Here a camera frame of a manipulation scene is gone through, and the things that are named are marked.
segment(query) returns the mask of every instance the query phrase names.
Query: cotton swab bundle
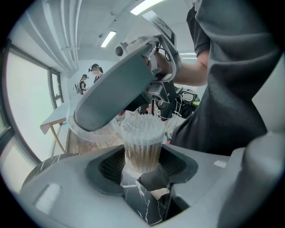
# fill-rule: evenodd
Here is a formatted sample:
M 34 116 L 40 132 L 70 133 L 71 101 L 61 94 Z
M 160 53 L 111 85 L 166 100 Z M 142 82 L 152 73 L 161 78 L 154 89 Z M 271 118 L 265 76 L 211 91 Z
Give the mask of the cotton swab bundle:
M 164 124 L 152 115 L 128 116 L 121 124 L 126 162 L 138 173 L 152 171 L 159 161 Z

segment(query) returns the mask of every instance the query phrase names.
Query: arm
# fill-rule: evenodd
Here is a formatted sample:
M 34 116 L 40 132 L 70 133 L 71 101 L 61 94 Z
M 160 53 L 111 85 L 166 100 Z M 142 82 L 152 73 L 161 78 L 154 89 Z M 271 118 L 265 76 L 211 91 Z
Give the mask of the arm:
M 85 86 L 84 86 L 84 83 L 82 84 L 82 89 L 85 90 L 85 91 L 87 90 L 87 89 L 85 88 Z
M 156 52 L 158 68 L 162 69 L 163 74 L 172 73 L 170 63 L 166 61 L 165 56 Z M 174 82 L 189 86 L 204 86 L 207 84 L 209 50 L 199 52 L 196 63 L 181 63 L 180 72 L 174 78 Z
M 199 53 L 196 63 L 181 63 L 180 72 L 174 78 L 177 84 L 189 86 L 204 86 L 208 81 L 208 58 L 209 50 L 204 50 Z

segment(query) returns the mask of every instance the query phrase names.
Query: floor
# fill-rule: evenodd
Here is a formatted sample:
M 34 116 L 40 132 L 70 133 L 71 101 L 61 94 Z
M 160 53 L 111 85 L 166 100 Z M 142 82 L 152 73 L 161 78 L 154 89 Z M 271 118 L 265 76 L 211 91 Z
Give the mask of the floor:
M 123 144 L 123 142 L 116 134 L 114 134 L 106 142 L 89 142 L 79 138 L 72 131 L 70 131 L 67 153 L 84 154 L 107 147 L 118 146 L 121 144 Z

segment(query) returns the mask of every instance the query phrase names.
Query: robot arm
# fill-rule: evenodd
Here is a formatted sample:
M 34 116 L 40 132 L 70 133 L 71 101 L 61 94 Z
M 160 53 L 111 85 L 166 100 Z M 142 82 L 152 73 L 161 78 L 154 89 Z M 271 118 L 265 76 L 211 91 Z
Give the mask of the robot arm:
M 89 89 L 75 109 L 74 120 L 83 130 L 98 130 L 122 110 L 134 111 L 152 99 L 172 103 L 181 93 L 182 88 L 175 89 L 173 83 L 181 67 L 179 53 L 175 49 L 175 34 L 154 12 L 143 17 L 162 34 L 140 37 L 130 44 L 118 44 L 115 51 L 120 61 Z M 161 70 L 154 56 L 157 49 L 167 53 L 171 74 L 158 76 Z

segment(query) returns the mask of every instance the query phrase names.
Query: hand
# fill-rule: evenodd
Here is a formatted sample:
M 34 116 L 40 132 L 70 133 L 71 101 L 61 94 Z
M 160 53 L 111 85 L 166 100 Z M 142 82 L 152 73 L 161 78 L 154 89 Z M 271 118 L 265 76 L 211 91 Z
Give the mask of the hand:
M 172 73 L 170 62 L 166 60 L 165 56 L 159 52 L 155 52 L 154 55 L 157 61 L 157 67 L 161 69 L 160 74 L 165 75 L 165 74 Z

